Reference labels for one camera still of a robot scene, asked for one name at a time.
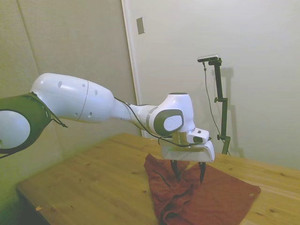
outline cable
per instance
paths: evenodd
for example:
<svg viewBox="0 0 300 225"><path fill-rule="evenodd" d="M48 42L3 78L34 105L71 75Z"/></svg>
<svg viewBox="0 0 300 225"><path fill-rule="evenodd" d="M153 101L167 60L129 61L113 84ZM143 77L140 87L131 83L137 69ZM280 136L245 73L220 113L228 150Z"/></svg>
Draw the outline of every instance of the cable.
<svg viewBox="0 0 300 225"><path fill-rule="evenodd" d="M156 136L156 135L150 133L150 131L149 131L149 130L148 130L148 129L140 122L140 120L138 119L136 113L133 111L133 109L130 107L129 104L127 104L126 102L124 102L124 101L122 101L122 100L120 100L120 99L118 99L118 98L116 98L116 97L114 97L114 98L115 98L116 100L120 101L121 103L125 104L125 105L131 110L131 112L132 112L133 115L135 116L136 120L139 122L139 124L142 126L142 128L143 128L148 134L150 134L151 136L153 136L153 137L155 137L155 138L158 138L158 144L159 144L159 140L160 140L160 139L163 140L163 141L165 141L165 142L169 142L169 143L171 143L171 144L174 144L174 145L176 145L176 146L178 146L178 147L189 147L189 146L192 146L192 145L197 145L197 144L199 144L199 143L177 144L177 143L174 143L174 142L171 142L171 141L165 139L166 137L159 137L159 136Z"/></svg>
<svg viewBox="0 0 300 225"><path fill-rule="evenodd" d="M214 124L215 124L215 126L216 126L216 128L217 128L217 132L218 132L219 135L221 136L220 130L219 130L218 126L217 126L217 123L216 123L216 121L215 121L214 115L212 114L212 110L211 110L210 95L208 94L208 90L207 90L207 82L206 82L207 79L206 79L206 67L205 67L205 62L202 62L202 64L203 64L203 66L204 66L204 73L205 73L205 89L206 89L206 94L207 94L207 98L208 98L208 103L210 104L210 114L211 114L212 120L214 121Z"/></svg>

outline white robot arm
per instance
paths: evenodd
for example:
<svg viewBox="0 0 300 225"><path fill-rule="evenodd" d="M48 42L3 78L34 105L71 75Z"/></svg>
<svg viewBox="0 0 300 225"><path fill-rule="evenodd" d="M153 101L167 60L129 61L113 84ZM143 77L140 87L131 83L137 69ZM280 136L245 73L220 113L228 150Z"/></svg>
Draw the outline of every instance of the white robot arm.
<svg viewBox="0 0 300 225"><path fill-rule="evenodd" d="M209 132L195 127L193 106L186 93L170 93L158 105L130 105L106 88L77 77L46 73L32 92L58 118L99 123L108 118L131 122L160 139L163 158L212 162L214 149ZM30 124L21 113L0 107L0 150L20 146L30 135Z"/></svg>

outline red cloth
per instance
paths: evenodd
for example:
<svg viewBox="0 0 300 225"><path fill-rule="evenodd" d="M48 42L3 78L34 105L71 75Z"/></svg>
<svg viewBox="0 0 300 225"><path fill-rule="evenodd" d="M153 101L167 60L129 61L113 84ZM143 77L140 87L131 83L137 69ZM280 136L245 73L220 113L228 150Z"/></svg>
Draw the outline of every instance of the red cloth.
<svg viewBox="0 0 300 225"><path fill-rule="evenodd" d="M169 160L146 157L154 210L160 225L238 225L261 189L206 165L200 184L199 164L178 161L177 181Z"/></svg>

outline wood grain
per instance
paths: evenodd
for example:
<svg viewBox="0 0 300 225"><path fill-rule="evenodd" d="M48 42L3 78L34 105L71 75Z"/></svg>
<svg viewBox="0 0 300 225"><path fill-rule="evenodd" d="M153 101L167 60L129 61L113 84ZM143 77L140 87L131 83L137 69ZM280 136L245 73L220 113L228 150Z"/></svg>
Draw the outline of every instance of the wood grain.
<svg viewBox="0 0 300 225"><path fill-rule="evenodd" d="M52 225L157 225L143 167L148 153L160 158L155 140L120 134L17 189ZM300 224L300 171L221 154L210 165L261 187L242 225Z"/></svg>

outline dark green robot part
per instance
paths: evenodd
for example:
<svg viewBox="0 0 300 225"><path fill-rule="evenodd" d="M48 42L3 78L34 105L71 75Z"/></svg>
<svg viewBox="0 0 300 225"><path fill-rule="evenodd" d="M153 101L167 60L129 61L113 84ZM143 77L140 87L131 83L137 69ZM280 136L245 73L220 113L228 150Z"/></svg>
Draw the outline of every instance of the dark green robot part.
<svg viewBox="0 0 300 225"><path fill-rule="evenodd" d="M0 99L0 111L13 111L19 113L26 118L30 125L30 134L26 141L14 148L0 149L0 154L6 154L0 158L10 156L31 146L40 137L44 128L51 120L56 121L63 127L67 127L33 92Z"/></svg>

